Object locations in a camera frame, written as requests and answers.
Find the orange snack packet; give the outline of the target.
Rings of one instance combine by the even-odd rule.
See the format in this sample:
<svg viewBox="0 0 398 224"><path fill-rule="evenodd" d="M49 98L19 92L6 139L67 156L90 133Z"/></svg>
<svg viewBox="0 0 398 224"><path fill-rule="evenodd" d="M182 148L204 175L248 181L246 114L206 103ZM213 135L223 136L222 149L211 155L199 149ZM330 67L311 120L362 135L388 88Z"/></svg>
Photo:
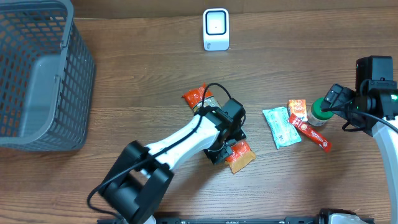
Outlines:
<svg viewBox="0 0 398 224"><path fill-rule="evenodd" d="M289 116L294 114L302 121L308 121L306 100L289 100L287 103L287 111Z"/></svg>

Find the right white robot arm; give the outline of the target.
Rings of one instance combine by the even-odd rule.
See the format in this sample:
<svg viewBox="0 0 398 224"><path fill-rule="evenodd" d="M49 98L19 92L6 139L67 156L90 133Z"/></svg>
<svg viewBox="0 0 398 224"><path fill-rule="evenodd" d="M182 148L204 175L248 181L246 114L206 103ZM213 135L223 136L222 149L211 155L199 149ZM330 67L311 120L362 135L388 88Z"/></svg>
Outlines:
<svg viewBox="0 0 398 224"><path fill-rule="evenodd" d="M397 223L397 88L361 86L353 91L334 84L322 99L320 109L345 119L345 131L362 131L376 141L389 189L390 222Z"/></svg>

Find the spaghetti pack orange ends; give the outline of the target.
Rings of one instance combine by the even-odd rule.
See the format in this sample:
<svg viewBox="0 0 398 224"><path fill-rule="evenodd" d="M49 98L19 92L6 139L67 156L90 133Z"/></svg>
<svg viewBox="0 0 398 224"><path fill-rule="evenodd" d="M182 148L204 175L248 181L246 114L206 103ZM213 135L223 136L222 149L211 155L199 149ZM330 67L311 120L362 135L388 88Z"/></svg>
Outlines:
<svg viewBox="0 0 398 224"><path fill-rule="evenodd" d="M210 90L207 90L207 92L203 94L205 92L205 88L206 84L204 83L201 87L189 90L182 96L194 113L196 113L202 106L221 107ZM232 153L225 159L225 163L230 166L233 174L240 171L256 158L256 155L252 152L249 144L243 139L234 143L231 146L231 150Z"/></svg>

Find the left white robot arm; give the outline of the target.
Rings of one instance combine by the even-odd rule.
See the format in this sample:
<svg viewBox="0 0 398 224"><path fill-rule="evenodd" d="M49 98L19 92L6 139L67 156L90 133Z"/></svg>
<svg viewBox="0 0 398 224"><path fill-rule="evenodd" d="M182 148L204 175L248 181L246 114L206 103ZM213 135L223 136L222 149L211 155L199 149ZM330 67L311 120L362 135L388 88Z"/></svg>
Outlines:
<svg viewBox="0 0 398 224"><path fill-rule="evenodd" d="M231 145L243 136L245 115L242 106L207 106L159 142L129 143L101 183L99 194L125 222L145 223L159 207L179 165L201 151L213 164L232 154Z"/></svg>

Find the red sachet stick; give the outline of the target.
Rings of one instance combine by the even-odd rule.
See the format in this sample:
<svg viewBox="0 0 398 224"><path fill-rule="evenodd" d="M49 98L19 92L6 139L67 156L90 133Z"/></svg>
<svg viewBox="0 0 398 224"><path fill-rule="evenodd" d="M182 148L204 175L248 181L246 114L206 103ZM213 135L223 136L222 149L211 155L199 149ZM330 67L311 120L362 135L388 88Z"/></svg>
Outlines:
<svg viewBox="0 0 398 224"><path fill-rule="evenodd" d="M295 114L291 114L289 117L289 123L297 128L301 133L306 135L306 137L311 139L315 144L319 145L324 150L324 152L330 152L332 147L331 142L328 141L319 132L314 130L309 124L301 120L298 116L296 116Z"/></svg>

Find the green lid jar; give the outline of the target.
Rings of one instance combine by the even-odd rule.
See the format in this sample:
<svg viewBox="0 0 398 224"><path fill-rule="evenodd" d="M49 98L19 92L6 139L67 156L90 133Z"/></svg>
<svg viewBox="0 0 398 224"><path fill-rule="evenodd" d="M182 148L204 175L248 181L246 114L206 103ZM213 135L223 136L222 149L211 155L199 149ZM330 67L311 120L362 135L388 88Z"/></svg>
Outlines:
<svg viewBox="0 0 398 224"><path fill-rule="evenodd" d="M307 122L312 126L323 126L329 119L333 117L333 112L323 112L321 104L324 98L317 99L307 111Z"/></svg>

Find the mint green wipes pack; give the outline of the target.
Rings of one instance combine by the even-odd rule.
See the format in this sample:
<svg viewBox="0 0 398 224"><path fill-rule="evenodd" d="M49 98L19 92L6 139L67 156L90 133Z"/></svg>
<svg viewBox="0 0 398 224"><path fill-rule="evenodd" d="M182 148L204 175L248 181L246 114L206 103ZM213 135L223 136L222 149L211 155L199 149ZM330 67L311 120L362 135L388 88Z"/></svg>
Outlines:
<svg viewBox="0 0 398 224"><path fill-rule="evenodd" d="M262 111L270 129L277 149L302 141L296 128L289 123L286 107Z"/></svg>

